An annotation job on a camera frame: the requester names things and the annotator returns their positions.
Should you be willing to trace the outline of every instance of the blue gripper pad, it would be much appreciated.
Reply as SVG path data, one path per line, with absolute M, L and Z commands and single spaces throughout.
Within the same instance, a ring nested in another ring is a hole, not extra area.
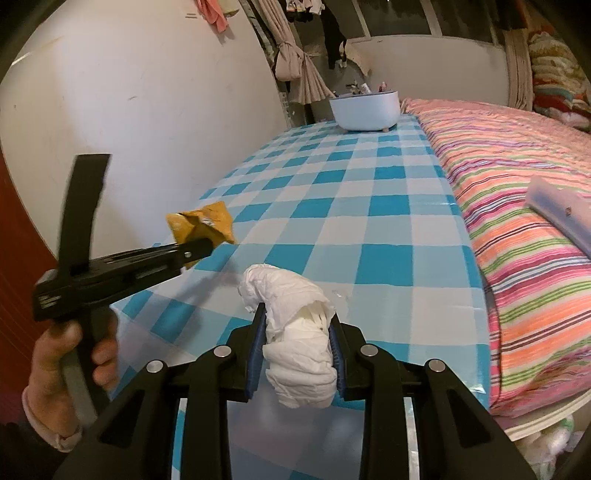
M 267 314 L 262 311 L 261 320 L 258 323 L 255 339 L 252 343 L 251 352 L 248 355 L 246 364 L 246 396 L 250 400 L 258 388 L 259 378 L 262 369 L 262 346 L 265 344 L 265 330 L 267 328 Z
M 345 362 L 336 338 L 335 327 L 329 326 L 330 349 L 333 352 L 333 367 L 336 368 L 336 389 L 341 397 L 345 394 Z

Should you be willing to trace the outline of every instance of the bed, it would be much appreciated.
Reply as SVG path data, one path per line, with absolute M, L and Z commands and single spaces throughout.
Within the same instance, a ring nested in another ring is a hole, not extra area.
M 416 117 L 403 115 L 387 133 L 345 132 L 334 122 L 289 130 L 187 209 L 218 200 L 239 244 L 222 244 L 183 275 L 115 305 L 122 385 L 154 358 L 194 360 L 250 322 L 236 287 L 248 266 L 266 262 L 317 283 L 343 322 L 396 358 L 443 359 L 488 406 L 482 283 Z M 289 410 L 263 374 L 250 403 L 229 406 L 233 477 L 356 479 L 361 409 L 335 398 L 325 410 Z M 176 444 L 175 475 L 179 461 Z
M 488 283 L 491 412 L 558 403 L 564 414 L 565 399 L 580 405 L 591 388 L 591 261 L 524 199 L 538 175 L 591 202 L 591 136 L 485 103 L 408 100 L 405 109 L 440 159 Z

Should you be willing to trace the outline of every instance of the white tissue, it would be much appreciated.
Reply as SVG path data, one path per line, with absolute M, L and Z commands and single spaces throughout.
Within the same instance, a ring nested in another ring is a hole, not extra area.
M 267 310 L 266 371 L 279 402 L 290 408 L 325 408 L 336 392 L 329 325 L 335 308 L 310 280 L 289 270 L 256 264 L 238 287 L 249 312 Z

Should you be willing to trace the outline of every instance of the hand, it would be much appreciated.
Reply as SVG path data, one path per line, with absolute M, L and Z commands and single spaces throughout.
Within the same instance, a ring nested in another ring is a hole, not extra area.
M 97 367 L 92 375 L 97 385 L 113 389 L 118 381 L 117 317 L 112 313 L 107 336 L 92 351 Z M 71 320 L 53 324 L 36 341 L 31 363 L 27 401 L 31 412 L 52 432 L 69 437 L 78 428 L 72 399 L 60 372 L 60 359 L 80 343 L 82 328 Z

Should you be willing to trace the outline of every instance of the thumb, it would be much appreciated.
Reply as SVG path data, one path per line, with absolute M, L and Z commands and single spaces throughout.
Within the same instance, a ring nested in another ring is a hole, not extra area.
M 46 372 L 59 370 L 61 357 L 73 350 L 80 340 L 82 328 L 77 321 L 55 323 L 35 343 L 33 369 L 38 368 Z

